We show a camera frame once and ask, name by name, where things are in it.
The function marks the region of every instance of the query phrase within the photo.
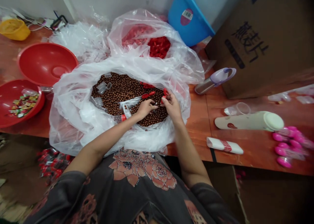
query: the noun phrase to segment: red plastic basin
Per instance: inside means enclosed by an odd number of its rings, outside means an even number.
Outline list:
[[[39,86],[52,87],[64,73],[79,64],[67,48],[55,43],[35,43],[18,55],[17,64],[26,79]]]
[[[9,110],[13,106],[13,101],[22,96],[22,90],[25,88],[32,89],[39,93],[36,105],[22,118],[8,116]],[[45,96],[39,86],[28,80],[18,79],[7,82],[0,86],[0,128],[6,128],[17,123],[23,122],[37,114],[45,103]]]

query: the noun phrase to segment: brown tabletop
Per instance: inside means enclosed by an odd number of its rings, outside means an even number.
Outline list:
[[[23,78],[16,64],[19,51],[25,46],[40,42],[42,37],[49,37],[51,31],[40,29],[32,32],[22,42],[11,41],[0,35],[0,84],[7,81]],[[206,58],[205,52],[200,55]],[[223,109],[237,102],[249,104],[253,111],[270,111],[283,118],[286,125],[296,126],[307,137],[314,140],[314,105],[303,105],[295,98],[291,102],[277,105],[268,101],[266,97],[243,100],[229,100],[221,87],[210,90],[206,95],[197,95],[194,86],[190,86],[191,114],[187,122],[187,129],[192,141],[204,161],[217,161],[219,163],[264,168],[304,175],[314,175],[313,156],[306,161],[293,160],[292,168],[286,169],[276,162],[277,155],[274,147],[278,144],[271,138],[271,133],[257,130],[220,130],[214,124],[216,117],[223,117]],[[12,134],[25,134],[40,137],[49,137],[49,112],[51,100],[46,99],[43,109],[33,118],[9,128],[0,129],[1,132]],[[210,150],[206,145],[206,137],[219,138],[238,143],[244,150],[243,155],[235,155],[218,150]],[[176,156],[175,144],[168,145],[168,154]]]
[[[225,117],[223,110],[238,102],[244,102],[251,107],[252,112],[270,111],[278,114],[286,126],[296,126],[305,136],[314,140],[314,105],[301,104],[292,95],[291,102],[276,104],[267,97],[229,100],[221,87],[209,91],[206,95],[208,115],[212,137],[235,142],[244,150],[243,155],[236,155],[215,150],[214,161],[268,170],[290,172],[303,175],[314,175],[314,153],[306,161],[292,160],[292,168],[284,168],[277,162],[274,148],[279,142],[273,140],[271,132],[262,130],[221,130],[216,127],[214,120]]]
[[[40,42],[42,37],[49,37],[51,34],[52,32],[50,30],[42,28],[32,32],[30,36],[22,42],[12,41],[0,35],[0,85],[14,79],[24,78],[16,63],[18,53],[24,47],[32,43]],[[206,96],[197,95],[194,92],[193,86],[190,87],[190,92],[192,101],[191,114],[186,126],[202,160],[212,161],[210,149],[206,145],[206,137],[211,135]],[[48,138],[50,130],[50,108],[51,100],[46,98],[43,109],[33,118],[8,128],[2,128],[0,132]],[[177,155],[174,143],[168,145],[168,154],[173,156]]]

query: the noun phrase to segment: blue plastic basket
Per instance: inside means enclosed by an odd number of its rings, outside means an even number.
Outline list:
[[[179,32],[187,46],[194,46],[215,35],[194,0],[174,0],[168,13],[169,24]]]

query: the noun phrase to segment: barcode sticker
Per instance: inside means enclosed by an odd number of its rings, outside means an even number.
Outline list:
[[[193,18],[193,14],[190,13],[190,12],[188,12],[187,10],[185,10],[185,11],[182,13],[182,15],[183,15],[185,18],[189,19],[189,20],[192,20],[192,18]]]

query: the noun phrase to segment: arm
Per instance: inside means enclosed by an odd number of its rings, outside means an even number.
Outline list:
[[[162,101],[174,125],[178,159],[184,182],[190,188],[200,182],[212,186],[206,168],[184,125],[175,95],[170,93],[170,96],[167,99],[162,98]]]
[[[151,99],[143,101],[138,111],[130,118],[103,132],[84,146],[77,157],[75,157],[65,169],[64,173],[69,171],[81,171],[85,175],[88,175],[93,171],[104,155],[117,143],[127,130],[138,121],[141,121],[151,110],[158,108],[158,106],[153,106],[151,103],[154,103]]]

